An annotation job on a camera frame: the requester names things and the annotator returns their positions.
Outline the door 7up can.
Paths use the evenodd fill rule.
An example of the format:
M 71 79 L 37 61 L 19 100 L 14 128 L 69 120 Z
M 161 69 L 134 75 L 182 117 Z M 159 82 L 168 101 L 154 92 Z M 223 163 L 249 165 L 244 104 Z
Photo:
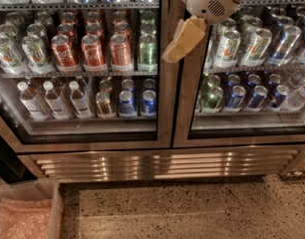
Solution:
M 245 51 L 240 58 L 240 67 L 256 67 L 263 63 L 266 50 L 272 41 L 272 33 L 265 28 L 255 30 L 245 47 Z
M 228 68 L 235 62 L 241 42 L 240 33 L 236 30 L 225 32 L 220 38 L 215 58 L 214 65 L 219 68 Z

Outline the clear plastic bin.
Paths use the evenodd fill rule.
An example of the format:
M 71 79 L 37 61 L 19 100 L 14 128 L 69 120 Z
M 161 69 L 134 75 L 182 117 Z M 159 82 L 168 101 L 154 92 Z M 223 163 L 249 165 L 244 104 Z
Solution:
M 61 219 L 64 210 L 63 200 L 59 193 L 59 183 L 51 179 L 38 179 L 11 185 L 0 186 L 0 199 L 39 201 L 50 199 L 52 213 L 48 239 L 60 239 Z

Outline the steel fridge bottom grille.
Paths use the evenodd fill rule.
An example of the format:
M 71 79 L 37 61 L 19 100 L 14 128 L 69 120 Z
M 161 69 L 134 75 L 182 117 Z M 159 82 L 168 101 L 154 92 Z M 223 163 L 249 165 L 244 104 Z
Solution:
M 305 158 L 305 143 L 186 149 L 23 154 L 38 178 L 60 183 L 167 180 L 278 174 Z

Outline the glass fridge door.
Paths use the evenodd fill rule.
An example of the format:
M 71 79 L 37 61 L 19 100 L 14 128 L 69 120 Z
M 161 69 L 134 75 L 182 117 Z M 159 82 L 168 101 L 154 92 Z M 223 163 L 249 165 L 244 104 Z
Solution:
M 305 83 L 305 0 L 241 0 L 238 9 L 228 18 L 218 24 L 205 23 L 205 36 L 182 58 L 175 146 L 305 143 L 305 106 L 290 112 L 285 108 L 286 100 L 280 111 L 267 108 L 269 95 L 278 85 L 288 87 L 290 96 Z M 299 27 L 301 35 L 282 65 L 268 65 L 268 53 L 286 25 Z M 272 33 L 263 63 L 256 67 L 240 67 L 248 40 L 258 28 Z M 231 30 L 238 31 L 241 36 L 235 62 L 228 68 L 216 67 L 214 58 L 220 38 Z M 248 110 L 250 93 L 258 85 L 267 89 L 267 97 L 259 111 Z M 227 112 L 224 104 L 234 86 L 242 86 L 246 96 L 238 112 Z M 221 87 L 223 98 L 216 113 L 204 113 L 202 95 L 212 87 Z
M 176 0 L 0 0 L 0 36 L 11 39 L 24 58 L 26 71 L 7 73 L 0 62 L 0 135 L 17 152 L 55 152 L 78 150 L 115 150 L 166 148 L 170 145 L 176 73 L 161 54 L 168 41 L 168 30 L 177 11 Z M 82 38 L 96 35 L 102 43 L 107 69 L 89 72 L 84 67 Z M 133 69 L 114 71 L 111 37 L 125 35 L 131 44 Z M 142 34 L 153 34 L 157 42 L 157 65 L 152 71 L 139 70 L 139 43 Z M 52 59 L 54 71 L 37 74 L 29 67 L 22 49 L 26 36 L 41 38 Z M 62 72 L 52 50 L 56 35 L 70 38 L 80 62 L 78 72 Z M 50 81 L 68 101 L 72 116 L 55 119 L 45 100 L 43 84 Z M 85 90 L 93 110 L 91 118 L 80 118 L 70 100 L 72 81 Z M 51 116 L 34 120 L 20 101 L 17 84 L 26 82 L 43 96 Z M 142 113 L 142 94 L 156 93 L 156 114 Z M 131 91 L 137 114 L 120 114 L 119 95 Z M 115 105 L 116 115 L 102 119 L 97 115 L 96 94 L 106 92 Z

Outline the front left 7up can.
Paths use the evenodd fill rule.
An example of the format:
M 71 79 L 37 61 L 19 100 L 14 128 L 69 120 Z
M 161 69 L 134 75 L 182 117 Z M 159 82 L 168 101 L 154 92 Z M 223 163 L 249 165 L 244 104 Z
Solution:
M 0 62 L 9 74 L 19 75 L 26 71 L 22 53 L 14 42 L 5 36 L 0 36 Z

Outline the middle water bottle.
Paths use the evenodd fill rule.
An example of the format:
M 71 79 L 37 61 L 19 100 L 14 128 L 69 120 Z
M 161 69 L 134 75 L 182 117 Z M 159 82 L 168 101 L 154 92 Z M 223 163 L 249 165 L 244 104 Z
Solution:
M 57 120 L 67 120 L 72 116 L 72 109 L 65 99 L 63 92 L 56 88 L 52 82 L 46 81 L 43 84 L 45 100 Z

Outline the front middle red cola can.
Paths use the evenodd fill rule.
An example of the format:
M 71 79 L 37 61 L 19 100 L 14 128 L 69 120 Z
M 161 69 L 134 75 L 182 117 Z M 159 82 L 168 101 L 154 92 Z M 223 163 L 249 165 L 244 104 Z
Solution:
M 82 38 L 81 48 L 84 55 L 84 67 L 89 72 L 102 72 L 107 69 L 102 43 L 98 36 L 88 34 Z

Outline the right door water bottle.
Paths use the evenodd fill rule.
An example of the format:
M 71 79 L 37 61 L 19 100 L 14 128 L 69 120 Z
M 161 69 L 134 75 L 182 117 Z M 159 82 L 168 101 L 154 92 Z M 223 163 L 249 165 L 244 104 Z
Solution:
M 290 112 L 299 111 L 305 106 L 305 83 L 287 99 L 285 108 Z

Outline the left water bottle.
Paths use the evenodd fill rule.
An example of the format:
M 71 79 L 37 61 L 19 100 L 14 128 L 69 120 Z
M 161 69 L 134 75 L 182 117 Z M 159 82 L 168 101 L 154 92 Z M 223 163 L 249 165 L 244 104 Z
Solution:
M 47 120 L 51 116 L 48 105 L 37 89 L 29 86 L 26 82 L 18 83 L 17 88 L 20 91 L 20 101 L 32 119 Z

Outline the gold can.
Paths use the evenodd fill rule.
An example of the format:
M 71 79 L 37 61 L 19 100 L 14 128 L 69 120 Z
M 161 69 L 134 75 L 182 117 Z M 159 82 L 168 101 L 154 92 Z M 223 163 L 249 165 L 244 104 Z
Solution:
M 97 115 L 99 118 L 108 119 L 116 115 L 115 105 L 111 101 L 110 95 L 106 92 L 96 94 Z

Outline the front orange soda can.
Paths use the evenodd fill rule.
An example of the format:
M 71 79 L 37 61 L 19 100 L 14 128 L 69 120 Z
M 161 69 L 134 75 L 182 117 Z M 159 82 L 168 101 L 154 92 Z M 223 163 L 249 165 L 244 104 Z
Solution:
M 133 56 L 129 39 L 123 34 L 111 37 L 110 49 L 112 54 L 112 69 L 114 71 L 131 71 L 133 69 Z

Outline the right door silver blue can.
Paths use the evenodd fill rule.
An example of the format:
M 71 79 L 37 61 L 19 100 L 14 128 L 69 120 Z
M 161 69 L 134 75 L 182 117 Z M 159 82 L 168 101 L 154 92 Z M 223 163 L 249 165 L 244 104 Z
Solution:
M 267 64 L 273 66 L 282 65 L 300 35 L 301 29 L 299 27 L 286 25 L 268 53 Z

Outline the right door left 7up can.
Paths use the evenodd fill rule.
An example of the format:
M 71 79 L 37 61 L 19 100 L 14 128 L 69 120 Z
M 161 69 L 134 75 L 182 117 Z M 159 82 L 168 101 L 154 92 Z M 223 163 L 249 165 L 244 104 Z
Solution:
M 236 30 L 225 32 L 220 38 L 215 58 L 214 65 L 219 68 L 228 68 L 235 62 L 241 42 L 240 33 Z

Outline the pink bubble wrap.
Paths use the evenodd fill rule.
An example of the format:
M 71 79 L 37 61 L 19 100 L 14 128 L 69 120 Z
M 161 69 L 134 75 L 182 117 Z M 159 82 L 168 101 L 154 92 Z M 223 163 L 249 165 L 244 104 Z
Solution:
M 48 239 L 52 201 L 0 199 L 0 239 Z

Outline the red cola can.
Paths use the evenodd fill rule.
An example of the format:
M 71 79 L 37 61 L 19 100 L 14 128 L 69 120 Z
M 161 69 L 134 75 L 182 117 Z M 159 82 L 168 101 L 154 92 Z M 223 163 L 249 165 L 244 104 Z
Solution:
M 62 72 L 73 73 L 80 70 L 79 59 L 68 36 L 56 35 L 51 40 L 51 46 L 57 66 Z
M 84 67 L 89 72 L 102 72 L 107 69 L 102 43 L 98 36 L 88 34 L 82 38 L 81 48 L 84 55 Z

